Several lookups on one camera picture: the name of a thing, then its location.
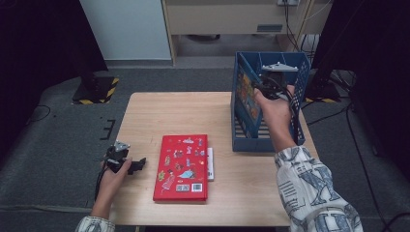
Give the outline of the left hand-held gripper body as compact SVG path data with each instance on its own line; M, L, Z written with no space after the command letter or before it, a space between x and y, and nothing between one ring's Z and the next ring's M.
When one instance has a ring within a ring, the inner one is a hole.
M125 158L128 155L130 144L116 140L106 151L106 164L114 172L117 173L122 167Z

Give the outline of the grey label on desk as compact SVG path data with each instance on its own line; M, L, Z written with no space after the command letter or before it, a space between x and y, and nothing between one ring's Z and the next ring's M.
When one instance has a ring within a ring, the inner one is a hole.
M258 24L256 31L258 33L279 33L282 28L282 24Z

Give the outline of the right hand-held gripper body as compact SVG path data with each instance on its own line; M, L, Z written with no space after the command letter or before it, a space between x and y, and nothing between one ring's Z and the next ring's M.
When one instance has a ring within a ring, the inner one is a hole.
M283 99L290 100L287 90L287 73L296 73L297 67L288 66L281 62L272 65L263 65L261 74L263 96L269 100Z

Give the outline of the dark blue picture book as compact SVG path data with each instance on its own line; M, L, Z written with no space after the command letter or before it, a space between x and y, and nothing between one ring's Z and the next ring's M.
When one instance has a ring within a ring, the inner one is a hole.
M237 66L236 90L235 90L235 114L244 134L247 138L257 138L261 124L261 108L255 102L254 73L243 64Z

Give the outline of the beige desk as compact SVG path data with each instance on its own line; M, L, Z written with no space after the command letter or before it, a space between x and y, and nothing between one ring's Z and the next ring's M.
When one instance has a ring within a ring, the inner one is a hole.
M305 36L321 34L334 0L161 0L172 63L190 56L232 57L243 51L297 51ZM258 33L258 24L282 24Z

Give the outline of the black curtain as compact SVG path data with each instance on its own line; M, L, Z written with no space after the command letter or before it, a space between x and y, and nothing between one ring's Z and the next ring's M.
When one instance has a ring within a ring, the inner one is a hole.
M351 97L377 152L410 181L410 0L334 0L312 67L315 91L333 70L357 76Z
M0 0L0 163L43 91L106 64L80 0Z

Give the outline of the black stand with striped base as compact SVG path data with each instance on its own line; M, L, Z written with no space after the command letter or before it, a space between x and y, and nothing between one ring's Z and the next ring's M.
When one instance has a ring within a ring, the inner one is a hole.
M305 100L306 102L339 102L340 94L328 73L313 69L309 72Z
M73 66L81 82L73 95L75 104L107 103L119 81L114 76L96 76L84 61L74 60Z

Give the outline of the person's right hand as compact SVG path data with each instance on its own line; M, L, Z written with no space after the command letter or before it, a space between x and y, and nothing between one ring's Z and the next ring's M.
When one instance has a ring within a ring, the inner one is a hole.
M258 89L254 90L254 98L263 113L265 124L270 131L288 131L291 110L289 102L284 99L269 100Z

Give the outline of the blue plastic file rack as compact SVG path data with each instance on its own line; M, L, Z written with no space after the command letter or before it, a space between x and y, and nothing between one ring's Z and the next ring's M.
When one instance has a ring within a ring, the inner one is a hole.
M301 145L305 142L305 136L299 122L301 103L304 101L305 90L308 84L310 62L303 52L244 52L236 53L233 87L231 97L231 125L232 125L232 149L235 152L272 152L274 147L269 137L268 127L263 120L258 131L257 138L247 138L239 124L235 114L235 90L237 66L246 65L255 75L256 82L262 83L261 74L263 65L272 65L276 62L297 67L297 72L288 72L286 76L287 90L290 97L291 126L289 130L295 143Z

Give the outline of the white book with green leaf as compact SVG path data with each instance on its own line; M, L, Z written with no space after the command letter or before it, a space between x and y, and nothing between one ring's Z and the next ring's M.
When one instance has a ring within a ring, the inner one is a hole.
M208 181L215 180L215 173L214 173L214 153L213 148L207 149L207 166L208 166Z

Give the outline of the white panel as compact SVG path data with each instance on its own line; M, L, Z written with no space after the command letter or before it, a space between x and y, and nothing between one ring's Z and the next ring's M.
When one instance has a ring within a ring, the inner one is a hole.
M105 60L170 60L161 0L80 0Z

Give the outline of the person's left hand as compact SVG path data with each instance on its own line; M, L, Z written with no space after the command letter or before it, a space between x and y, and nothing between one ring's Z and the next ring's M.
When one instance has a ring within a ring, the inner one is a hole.
M99 187L99 194L92 209L92 214L101 218L106 218L110 211L114 196L128 175L128 170L132 164L132 159L125 159L122 167L116 172L110 169L104 172Z

